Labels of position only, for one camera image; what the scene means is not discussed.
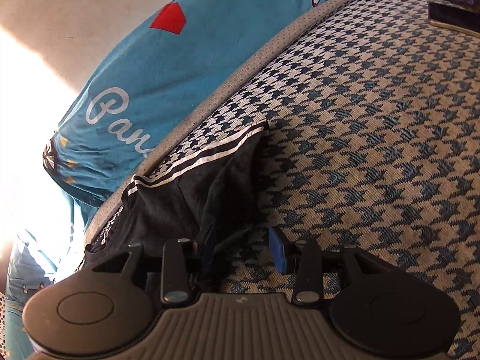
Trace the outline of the black garment with white stripes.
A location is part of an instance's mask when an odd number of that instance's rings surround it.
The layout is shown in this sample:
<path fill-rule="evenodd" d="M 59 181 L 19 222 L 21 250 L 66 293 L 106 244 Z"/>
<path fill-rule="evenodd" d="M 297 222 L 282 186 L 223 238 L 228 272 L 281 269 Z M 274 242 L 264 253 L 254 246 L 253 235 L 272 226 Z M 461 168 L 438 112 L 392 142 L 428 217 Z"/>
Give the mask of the black garment with white stripes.
<path fill-rule="evenodd" d="M 84 265 L 129 245 L 161 258 L 166 242 L 182 238 L 196 242 L 203 258 L 237 245 L 256 216 L 256 182 L 268 130 L 262 119 L 176 160 L 160 174 L 134 175 L 122 194 L 118 219 L 86 247 Z"/>

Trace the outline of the houndstooth blue beige mattress cover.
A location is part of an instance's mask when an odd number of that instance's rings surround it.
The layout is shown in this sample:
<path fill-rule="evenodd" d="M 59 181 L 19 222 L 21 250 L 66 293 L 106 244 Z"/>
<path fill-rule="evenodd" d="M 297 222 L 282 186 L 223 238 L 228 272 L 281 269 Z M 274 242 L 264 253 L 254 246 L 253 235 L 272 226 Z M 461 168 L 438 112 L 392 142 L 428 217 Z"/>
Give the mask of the houndstooth blue beige mattress cover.
<path fill-rule="evenodd" d="M 271 134 L 265 222 L 323 250 L 362 248 L 460 310 L 455 359 L 479 357 L 479 41 L 427 22 L 427 0 L 332 0 L 220 108 L 161 172 L 250 120 Z"/>

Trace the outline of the smartphone with gold edge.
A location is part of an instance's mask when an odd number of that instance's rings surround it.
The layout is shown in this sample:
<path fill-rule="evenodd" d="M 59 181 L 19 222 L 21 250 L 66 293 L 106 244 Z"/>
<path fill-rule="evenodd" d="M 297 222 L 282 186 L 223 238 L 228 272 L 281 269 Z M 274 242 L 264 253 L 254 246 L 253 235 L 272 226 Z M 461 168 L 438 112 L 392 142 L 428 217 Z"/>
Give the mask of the smartphone with gold edge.
<path fill-rule="evenodd" d="M 428 21 L 431 25 L 457 31 L 478 38 L 480 36 L 479 12 L 430 2 Z"/>

